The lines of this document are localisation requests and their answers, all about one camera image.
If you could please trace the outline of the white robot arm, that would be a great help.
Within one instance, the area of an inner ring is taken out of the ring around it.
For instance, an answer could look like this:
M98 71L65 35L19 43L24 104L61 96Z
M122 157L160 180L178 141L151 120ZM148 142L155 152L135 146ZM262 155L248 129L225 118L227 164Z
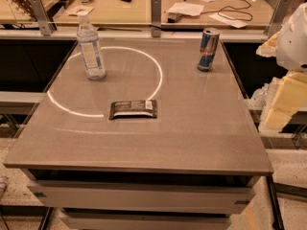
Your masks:
M287 70L281 80L270 83L258 127L261 133L278 133L307 104L307 3L299 5L256 54L276 57L277 64Z

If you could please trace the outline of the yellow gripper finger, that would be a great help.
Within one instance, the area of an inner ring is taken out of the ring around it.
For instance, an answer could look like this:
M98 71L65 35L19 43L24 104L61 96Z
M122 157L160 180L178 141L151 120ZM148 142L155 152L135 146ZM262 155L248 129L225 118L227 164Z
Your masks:
M256 50L256 54L264 58L275 57L278 35L279 33L272 35L266 42L260 45Z
M280 132L307 104L307 74L289 71L273 85L262 115L263 132Z

